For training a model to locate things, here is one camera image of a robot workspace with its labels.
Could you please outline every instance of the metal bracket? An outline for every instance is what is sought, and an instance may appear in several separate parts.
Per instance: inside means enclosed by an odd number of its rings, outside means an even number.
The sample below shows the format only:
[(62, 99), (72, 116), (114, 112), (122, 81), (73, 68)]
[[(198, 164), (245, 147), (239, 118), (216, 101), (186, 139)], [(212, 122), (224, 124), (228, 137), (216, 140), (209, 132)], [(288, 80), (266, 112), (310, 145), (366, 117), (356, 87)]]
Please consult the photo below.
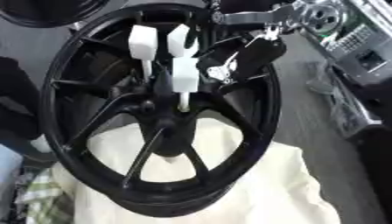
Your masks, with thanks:
[(220, 25), (252, 25), (285, 23), (295, 13), (292, 4), (277, 6), (270, 11), (245, 11), (240, 13), (222, 14), (216, 11), (213, 21)]

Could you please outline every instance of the plaid fabric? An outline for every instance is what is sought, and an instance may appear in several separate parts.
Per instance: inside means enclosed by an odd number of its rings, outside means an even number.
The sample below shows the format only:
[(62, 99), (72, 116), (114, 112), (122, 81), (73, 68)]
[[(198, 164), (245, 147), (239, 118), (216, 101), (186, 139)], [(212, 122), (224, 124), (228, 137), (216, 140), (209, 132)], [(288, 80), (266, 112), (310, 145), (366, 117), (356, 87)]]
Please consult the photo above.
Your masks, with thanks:
[(72, 224), (74, 203), (54, 181), (50, 169), (39, 174), (17, 203), (27, 204), (26, 224)]

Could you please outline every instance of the black object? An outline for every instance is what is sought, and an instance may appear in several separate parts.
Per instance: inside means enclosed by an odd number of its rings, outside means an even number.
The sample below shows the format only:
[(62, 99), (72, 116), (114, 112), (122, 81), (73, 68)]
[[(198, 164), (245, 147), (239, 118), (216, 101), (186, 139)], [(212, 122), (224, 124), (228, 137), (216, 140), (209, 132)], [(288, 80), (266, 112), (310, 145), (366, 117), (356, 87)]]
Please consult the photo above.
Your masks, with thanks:
[[(167, 82), (164, 81), (165, 84), (159, 87), (143, 82), (140, 61), (130, 57), (126, 41), (132, 25), (140, 23), (142, 19), (145, 25), (157, 27), (160, 37), (165, 37), (178, 24), (184, 23), (189, 14), (204, 11), (189, 5), (156, 3), (109, 13), (75, 33), (59, 52), (46, 76), (41, 117), (48, 142), (59, 161), (77, 179), (130, 211), (155, 217), (174, 217), (194, 213), (211, 205), (260, 159), (275, 134), (281, 96), (277, 74), (272, 65), (260, 66), (257, 72), (264, 76), (241, 83), (221, 86), (216, 82), (202, 81), (201, 90), (191, 95), (191, 110), (188, 113), (178, 111), (179, 98), (176, 94), (167, 94)], [(211, 33), (206, 32), (212, 30), (211, 27), (204, 25), (200, 24), (199, 32), (202, 51), (214, 43), (209, 41)], [(157, 63), (170, 71), (172, 57), (165, 45), (160, 45), (159, 48)], [(128, 71), (131, 71), (133, 75), (127, 86), (118, 87), (116, 81), (112, 80), (97, 81), (83, 69), (91, 66), (87, 61), (94, 63), (102, 53), (123, 63), (125, 67), (121, 71), (127, 73), (114, 73), (106, 68), (100, 71), (106, 70), (108, 77), (130, 76)], [(157, 77), (152, 77), (150, 83), (158, 80)], [(256, 100), (251, 102), (257, 105), (257, 110), (253, 111), (255, 119), (247, 119), (226, 100), (225, 95), (234, 94), (239, 89), (249, 90), (255, 96)], [(101, 97), (105, 99), (105, 103), (83, 127), (72, 131), (69, 127), (75, 125), (75, 122), (71, 120), (71, 114), (81, 113), (74, 106), (83, 95)], [(195, 119), (206, 109), (221, 113), (243, 134), (239, 148), (212, 170), (208, 170), (203, 163), (190, 139), (183, 137), (181, 132), (184, 130), (179, 129), (189, 125), (192, 130)], [(141, 124), (146, 140), (125, 176), (109, 169), (86, 150), (89, 136), (119, 113), (134, 116)], [(151, 153), (171, 154), (160, 148), (173, 138), (177, 144), (181, 144), (180, 152), (192, 162), (196, 176), (169, 183), (141, 180), (140, 173)]]
[(109, 0), (0, 0), (0, 17), (16, 25), (49, 28), (88, 18)]
[(20, 113), (0, 104), (0, 130), (32, 140), (41, 135), (39, 130), (39, 91), (14, 59), (0, 57), (0, 97), (8, 97), (25, 107)]
[(269, 65), (285, 53), (286, 45), (280, 38), (274, 41), (257, 38), (235, 56), (237, 69), (232, 76), (236, 81), (245, 81), (257, 75), (260, 66)]
[(40, 153), (29, 141), (42, 135), (39, 127), (39, 91), (14, 59), (0, 57), (0, 97), (24, 106), (25, 113), (0, 104), (0, 144), (19, 153), (28, 161), (43, 166), (56, 161), (52, 153)]
[(220, 12), (223, 14), (245, 11), (272, 11), (275, 4), (289, 4), (294, 0), (221, 0)]

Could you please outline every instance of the fabric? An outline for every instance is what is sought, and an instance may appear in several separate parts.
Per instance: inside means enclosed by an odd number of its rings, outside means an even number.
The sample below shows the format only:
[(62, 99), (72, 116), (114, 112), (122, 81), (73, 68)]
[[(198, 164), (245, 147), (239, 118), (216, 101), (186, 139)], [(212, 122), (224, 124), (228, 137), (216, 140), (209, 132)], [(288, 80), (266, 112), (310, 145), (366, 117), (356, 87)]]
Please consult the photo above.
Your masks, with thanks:
[(74, 203), (54, 180), (51, 169), (39, 174), (16, 203), (29, 205), (26, 224), (73, 223)]
[[(197, 125), (194, 148), (209, 169), (231, 155), (242, 139), (238, 129), (214, 119), (199, 119)], [(131, 124), (94, 136), (88, 147), (106, 166), (125, 173), (143, 143), (140, 128)], [(41, 203), (30, 205), (33, 211), (29, 212), (29, 221), (36, 221), (30, 223), (59, 219), (58, 222), (48, 223), (340, 224), (336, 210), (320, 197), (320, 185), (307, 171), (302, 151), (280, 143), (272, 143), (263, 158), (216, 203), (197, 213), (172, 219), (132, 213), (78, 182), (59, 164), (43, 175), (45, 177), (41, 177), (38, 183), (44, 179), (46, 183), (51, 183), (49, 187), (45, 187), (46, 190), (35, 187), (32, 190), (40, 193), (26, 194), (27, 201)], [(142, 179), (174, 181), (192, 175), (194, 170), (186, 157), (168, 160), (153, 155), (143, 168)], [(63, 200), (54, 201), (55, 195)], [(60, 213), (58, 208), (61, 206), (57, 206), (57, 203), (73, 205), (74, 208), (68, 207)], [(48, 205), (56, 208), (48, 212)]]

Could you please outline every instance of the white plastic holder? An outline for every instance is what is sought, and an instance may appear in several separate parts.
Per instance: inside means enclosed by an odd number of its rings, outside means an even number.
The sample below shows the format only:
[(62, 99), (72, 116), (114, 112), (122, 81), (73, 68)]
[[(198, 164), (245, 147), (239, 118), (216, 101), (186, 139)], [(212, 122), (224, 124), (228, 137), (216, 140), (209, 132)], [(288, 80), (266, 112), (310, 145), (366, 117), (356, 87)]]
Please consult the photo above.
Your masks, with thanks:
[(178, 109), (181, 112), (190, 110), (190, 95), (199, 90), (200, 73), (196, 67), (198, 61), (187, 57), (173, 59), (173, 92), (179, 93)]
[(129, 35), (128, 44), (131, 57), (142, 61), (143, 76), (147, 82), (152, 75), (151, 62), (157, 54), (158, 30), (153, 27), (134, 25)]
[(185, 48), (186, 35), (191, 30), (189, 26), (180, 24), (169, 35), (167, 35), (167, 46), (169, 53), (174, 58), (188, 57), (191, 58), (199, 51), (199, 40), (196, 38), (189, 49)]

